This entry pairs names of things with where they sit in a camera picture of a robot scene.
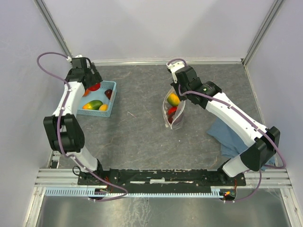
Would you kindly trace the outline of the red apple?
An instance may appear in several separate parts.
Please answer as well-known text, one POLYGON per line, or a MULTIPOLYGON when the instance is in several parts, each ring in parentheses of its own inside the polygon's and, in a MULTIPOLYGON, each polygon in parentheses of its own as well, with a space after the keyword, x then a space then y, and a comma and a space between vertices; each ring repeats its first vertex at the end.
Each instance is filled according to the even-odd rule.
POLYGON ((101 83, 97 83, 97 84, 89 87, 88 90, 93 92, 93 91, 99 90, 100 87, 101 87, 101 83))

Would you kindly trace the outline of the yellow orange round fruit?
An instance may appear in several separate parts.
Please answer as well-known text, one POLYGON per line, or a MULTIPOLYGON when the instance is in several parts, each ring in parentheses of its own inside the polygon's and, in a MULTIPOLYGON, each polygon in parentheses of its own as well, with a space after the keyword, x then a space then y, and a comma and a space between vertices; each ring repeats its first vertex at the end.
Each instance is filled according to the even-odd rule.
POLYGON ((177 107, 180 103, 179 97, 175 93, 170 93, 167 97, 167 102, 173 106, 177 107))

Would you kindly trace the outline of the dark purple fruit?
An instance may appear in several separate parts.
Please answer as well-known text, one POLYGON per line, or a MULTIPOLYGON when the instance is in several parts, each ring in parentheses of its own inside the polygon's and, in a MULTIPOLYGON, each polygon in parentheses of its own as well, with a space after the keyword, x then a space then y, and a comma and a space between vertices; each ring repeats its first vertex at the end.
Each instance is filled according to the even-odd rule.
POLYGON ((169 122, 169 124, 172 124, 173 119, 174 119, 174 115, 175 115, 175 113, 171 113, 171 114, 168 116, 168 122, 169 122))

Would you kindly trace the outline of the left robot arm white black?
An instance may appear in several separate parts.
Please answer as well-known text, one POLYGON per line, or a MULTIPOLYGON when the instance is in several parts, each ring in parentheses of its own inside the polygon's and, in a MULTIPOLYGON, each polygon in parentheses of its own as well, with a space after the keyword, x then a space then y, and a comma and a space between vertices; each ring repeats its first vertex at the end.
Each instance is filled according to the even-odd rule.
POLYGON ((43 125, 51 149, 73 160, 82 174, 89 174, 94 184, 101 184, 105 173, 100 161, 85 147, 84 132, 76 115, 85 91, 102 82, 102 77, 87 57, 78 55, 67 60, 71 69, 65 79, 50 73, 64 82, 64 92, 58 107, 51 116, 44 118, 43 125))

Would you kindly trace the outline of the red bell pepper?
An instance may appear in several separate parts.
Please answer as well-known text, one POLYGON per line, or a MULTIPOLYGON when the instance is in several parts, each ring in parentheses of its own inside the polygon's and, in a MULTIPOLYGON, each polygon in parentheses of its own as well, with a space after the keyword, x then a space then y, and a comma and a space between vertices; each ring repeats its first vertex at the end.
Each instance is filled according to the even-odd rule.
POLYGON ((176 112, 177 108, 178 108, 177 106, 171 107, 171 108, 167 111, 167 115, 170 115, 171 113, 176 112))

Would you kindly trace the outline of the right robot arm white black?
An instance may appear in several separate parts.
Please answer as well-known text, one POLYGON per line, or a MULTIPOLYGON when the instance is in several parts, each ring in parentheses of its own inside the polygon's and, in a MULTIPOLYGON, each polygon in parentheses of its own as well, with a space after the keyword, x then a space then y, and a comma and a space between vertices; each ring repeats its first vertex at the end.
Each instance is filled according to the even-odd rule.
POLYGON ((167 69, 172 74, 171 86, 181 101, 189 100, 217 116, 248 147, 222 166, 217 173, 221 184, 230 184, 246 170, 259 171, 278 153, 280 131, 276 127, 268 128, 249 117, 215 83, 202 82, 191 66, 178 61, 167 64, 167 69))

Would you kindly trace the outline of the clear zip top bag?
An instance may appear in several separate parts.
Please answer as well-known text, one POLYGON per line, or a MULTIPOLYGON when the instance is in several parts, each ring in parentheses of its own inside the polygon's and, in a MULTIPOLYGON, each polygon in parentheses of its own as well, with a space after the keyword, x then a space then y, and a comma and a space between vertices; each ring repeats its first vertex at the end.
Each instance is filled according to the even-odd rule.
POLYGON ((181 101, 172 87, 162 102, 162 115, 165 126, 171 130, 182 127, 186 102, 181 101))

